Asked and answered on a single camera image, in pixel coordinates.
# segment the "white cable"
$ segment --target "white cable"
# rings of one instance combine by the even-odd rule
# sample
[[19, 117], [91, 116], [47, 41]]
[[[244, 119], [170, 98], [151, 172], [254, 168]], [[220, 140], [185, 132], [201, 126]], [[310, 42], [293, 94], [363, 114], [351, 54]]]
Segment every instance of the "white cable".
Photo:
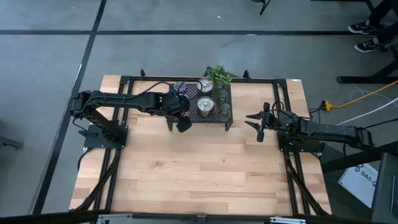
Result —
[[355, 120], [355, 119], [362, 118], [363, 116], [369, 115], [369, 114], [371, 114], [371, 113], [374, 113], [374, 112], [376, 112], [376, 111], [378, 111], [378, 110], [381, 110], [381, 109], [385, 108], [386, 106], [388, 106], [388, 105], [390, 105], [390, 104], [393, 104], [393, 103], [394, 103], [395, 101], [397, 101], [397, 100], [398, 100], [398, 98], [396, 98], [396, 99], [390, 101], [389, 103], [387, 103], [387, 104], [385, 104], [385, 105], [383, 105], [383, 106], [381, 106], [381, 107], [379, 107], [379, 108], [377, 108], [377, 109], [374, 109], [374, 110], [372, 110], [372, 111], [370, 111], [370, 112], [367, 112], [367, 113], [365, 113], [365, 114], [359, 115], [359, 116], [357, 116], [357, 117], [355, 117], [355, 118], [351, 118], [351, 119], [349, 119], [349, 120], [343, 121], [343, 122], [341, 122], [341, 123], [339, 123], [339, 124], [336, 124], [336, 125], [345, 124], [345, 123], [350, 122], [350, 121], [353, 121], [353, 120]]
[[[350, 98], [351, 100], [354, 100], [354, 99], [353, 99], [353, 94], [356, 93], [356, 92], [358, 92], [358, 91], [360, 91], [360, 92], [362, 93], [363, 96], [365, 95], [365, 93], [371, 93], [370, 91], [361, 90], [361, 89], [360, 89], [358, 86], [356, 86], [354, 83], [353, 83], [353, 85], [354, 85], [358, 90], [352, 91], [351, 94], [349, 94], [349, 98]], [[382, 97], [384, 97], [385, 99], [387, 99], [387, 100], [389, 100], [389, 101], [392, 101], [392, 99], [390, 99], [390, 98], [388, 98], [388, 97], [386, 97], [386, 96], [384, 96], [384, 95], [382, 95], [382, 94], [374, 93], [373, 95], [382, 96]], [[360, 102], [362, 102], [362, 101], [364, 101], [364, 100], [365, 100], [365, 98], [363, 98], [362, 100], [359, 100], [359, 101], [357, 101], [357, 102], [355, 102], [355, 103], [360, 103]]]

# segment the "sneaker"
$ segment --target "sneaker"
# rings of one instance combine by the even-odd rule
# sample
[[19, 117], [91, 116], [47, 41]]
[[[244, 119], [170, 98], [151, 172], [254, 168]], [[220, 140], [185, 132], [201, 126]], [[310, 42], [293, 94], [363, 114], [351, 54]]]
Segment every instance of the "sneaker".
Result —
[[372, 52], [380, 47], [382, 47], [382, 45], [378, 43], [376, 38], [373, 38], [369, 41], [365, 41], [363, 43], [354, 46], [355, 50], [361, 53]]
[[353, 24], [348, 26], [348, 30], [354, 34], [370, 34], [372, 31], [382, 29], [382, 25], [371, 26], [369, 24], [369, 19], [365, 22], [360, 22], [359, 24]]

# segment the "wooden table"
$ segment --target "wooden table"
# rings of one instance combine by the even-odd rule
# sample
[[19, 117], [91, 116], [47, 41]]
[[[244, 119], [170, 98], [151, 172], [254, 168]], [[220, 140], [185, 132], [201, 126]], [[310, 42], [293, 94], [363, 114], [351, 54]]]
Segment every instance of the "wooden table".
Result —
[[[120, 76], [105, 75], [101, 91], [117, 93]], [[135, 81], [133, 94], [155, 82]], [[287, 80], [292, 111], [308, 116], [300, 80]], [[129, 133], [122, 150], [111, 210], [129, 213], [184, 213], [213, 215], [291, 215], [283, 154], [275, 131], [265, 131], [264, 142], [244, 123], [245, 116], [275, 102], [273, 87], [264, 83], [232, 83], [234, 123], [193, 124], [185, 133], [170, 132], [165, 118], [129, 110]], [[158, 85], [152, 91], [168, 90]], [[99, 108], [111, 119], [113, 108]], [[94, 149], [82, 162], [70, 208], [88, 196], [98, 181], [104, 149]], [[330, 211], [319, 160], [301, 153], [305, 183], [315, 199]], [[104, 208], [105, 186], [100, 208]], [[299, 211], [300, 191], [296, 186]]]

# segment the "yellow extension cord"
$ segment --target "yellow extension cord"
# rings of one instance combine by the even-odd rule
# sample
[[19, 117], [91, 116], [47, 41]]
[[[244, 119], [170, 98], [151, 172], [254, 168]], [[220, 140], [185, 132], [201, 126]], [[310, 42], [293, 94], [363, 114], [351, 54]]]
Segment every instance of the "yellow extension cord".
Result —
[[358, 100], [362, 100], [363, 98], [365, 98], [365, 97], [367, 97], [367, 96], [370, 96], [370, 95], [372, 95], [372, 94], [375, 94], [375, 93], [378, 93], [378, 92], [380, 92], [380, 91], [382, 91], [382, 90], [385, 90], [386, 88], [389, 88], [390, 86], [393, 86], [393, 85], [395, 85], [396, 83], [398, 83], [398, 80], [395, 81], [395, 82], [393, 82], [393, 83], [391, 83], [391, 84], [386, 85], [386, 86], [383, 87], [383, 88], [380, 88], [380, 89], [378, 89], [378, 90], [376, 90], [376, 91], [373, 91], [373, 92], [371, 92], [371, 93], [369, 93], [369, 94], [366, 94], [366, 95], [364, 95], [364, 96], [361, 96], [361, 97], [359, 97], [359, 98], [357, 98], [357, 99], [355, 99], [355, 100], [351, 100], [350, 102], [345, 103], [345, 104], [343, 104], [343, 105], [335, 106], [335, 105], [329, 103], [329, 101], [326, 100], [326, 101], [325, 101], [325, 109], [326, 109], [326, 111], [331, 111], [332, 109], [335, 109], [335, 108], [343, 108], [343, 107], [345, 107], [345, 106], [348, 106], [348, 105], [350, 105], [350, 104], [352, 104], [352, 103], [357, 102]]

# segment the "small plant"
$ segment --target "small plant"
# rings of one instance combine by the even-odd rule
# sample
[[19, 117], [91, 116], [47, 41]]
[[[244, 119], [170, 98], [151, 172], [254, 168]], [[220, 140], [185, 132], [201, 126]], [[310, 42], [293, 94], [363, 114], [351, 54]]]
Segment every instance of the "small plant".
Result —
[[213, 80], [213, 83], [217, 83], [217, 80], [222, 79], [225, 83], [230, 83], [233, 73], [228, 72], [224, 69], [224, 66], [217, 65], [215, 68], [209, 68], [207, 70], [207, 77]]

